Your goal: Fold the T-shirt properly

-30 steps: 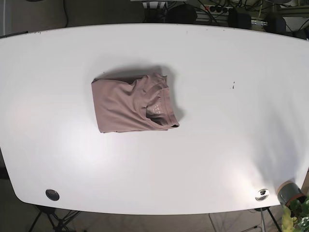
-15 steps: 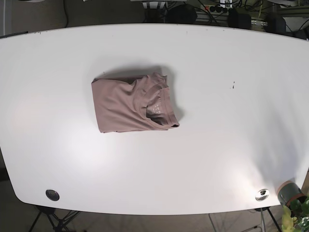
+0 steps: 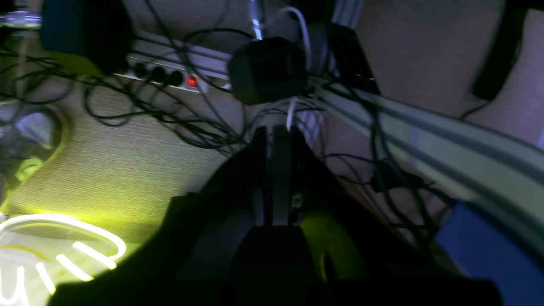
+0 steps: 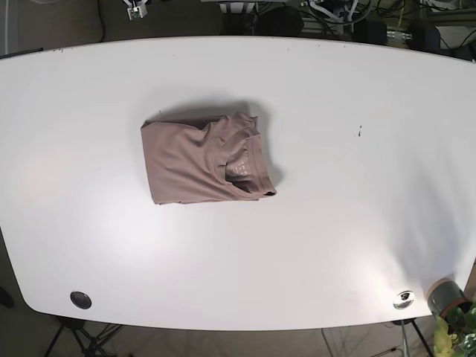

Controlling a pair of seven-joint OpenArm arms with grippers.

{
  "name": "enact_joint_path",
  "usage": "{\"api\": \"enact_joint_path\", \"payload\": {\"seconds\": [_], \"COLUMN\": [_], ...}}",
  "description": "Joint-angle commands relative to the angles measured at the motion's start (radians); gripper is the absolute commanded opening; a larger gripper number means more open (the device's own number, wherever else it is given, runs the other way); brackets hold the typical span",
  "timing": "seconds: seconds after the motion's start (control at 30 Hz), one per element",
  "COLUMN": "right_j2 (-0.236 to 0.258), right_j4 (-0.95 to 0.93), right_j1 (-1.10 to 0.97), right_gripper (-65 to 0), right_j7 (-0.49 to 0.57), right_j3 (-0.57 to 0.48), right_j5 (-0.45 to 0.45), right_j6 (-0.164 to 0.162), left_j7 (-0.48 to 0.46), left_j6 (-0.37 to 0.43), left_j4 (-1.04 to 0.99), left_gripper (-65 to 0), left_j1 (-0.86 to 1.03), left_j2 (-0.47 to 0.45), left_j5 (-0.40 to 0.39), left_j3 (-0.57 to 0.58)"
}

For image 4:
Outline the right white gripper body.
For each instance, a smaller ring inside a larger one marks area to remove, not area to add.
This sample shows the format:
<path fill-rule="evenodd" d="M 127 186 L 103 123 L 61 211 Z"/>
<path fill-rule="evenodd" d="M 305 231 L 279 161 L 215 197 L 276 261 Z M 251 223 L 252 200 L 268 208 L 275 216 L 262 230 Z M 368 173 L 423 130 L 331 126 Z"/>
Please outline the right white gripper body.
<path fill-rule="evenodd" d="M 124 0 L 129 19 L 142 19 L 147 15 L 148 0 Z"/>

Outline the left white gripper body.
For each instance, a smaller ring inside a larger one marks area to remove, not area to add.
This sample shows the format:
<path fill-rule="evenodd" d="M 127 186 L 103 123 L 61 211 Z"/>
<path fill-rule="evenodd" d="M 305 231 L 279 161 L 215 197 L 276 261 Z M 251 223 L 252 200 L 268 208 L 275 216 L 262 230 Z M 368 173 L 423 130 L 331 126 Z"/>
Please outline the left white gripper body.
<path fill-rule="evenodd" d="M 358 15 L 357 5 L 358 1 L 308 0 L 310 10 L 332 21 L 354 20 Z"/>

